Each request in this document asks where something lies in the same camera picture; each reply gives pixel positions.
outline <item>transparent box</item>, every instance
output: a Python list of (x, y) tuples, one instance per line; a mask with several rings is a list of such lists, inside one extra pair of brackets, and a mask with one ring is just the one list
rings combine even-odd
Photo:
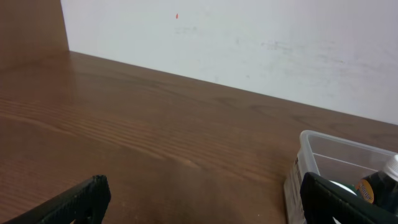
[(306, 172), (325, 179), (357, 184), (367, 175), (381, 170), (396, 153), (315, 131), (303, 131), (301, 148), (284, 184), (289, 224), (305, 222), (300, 186)]

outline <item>white lid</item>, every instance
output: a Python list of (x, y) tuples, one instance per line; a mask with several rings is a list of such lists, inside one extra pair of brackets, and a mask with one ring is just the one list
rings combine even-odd
[(383, 171), (395, 181), (398, 181), (398, 155), (394, 155), (383, 167)]

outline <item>brown wooden panel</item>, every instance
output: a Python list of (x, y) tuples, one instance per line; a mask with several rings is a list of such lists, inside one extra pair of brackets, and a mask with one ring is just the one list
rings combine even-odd
[(0, 70), (66, 50), (59, 0), (0, 1)]
[(398, 151), (398, 127), (78, 53), (0, 73), (0, 222), (95, 174), (105, 223), (285, 223), (305, 129)]

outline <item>orange label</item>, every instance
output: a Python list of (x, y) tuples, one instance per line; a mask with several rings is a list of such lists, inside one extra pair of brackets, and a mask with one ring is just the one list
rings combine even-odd
[(365, 199), (370, 203), (373, 203), (374, 201), (373, 190), (367, 180), (359, 181), (359, 183), (355, 186), (355, 189), (361, 193), (363, 199)]

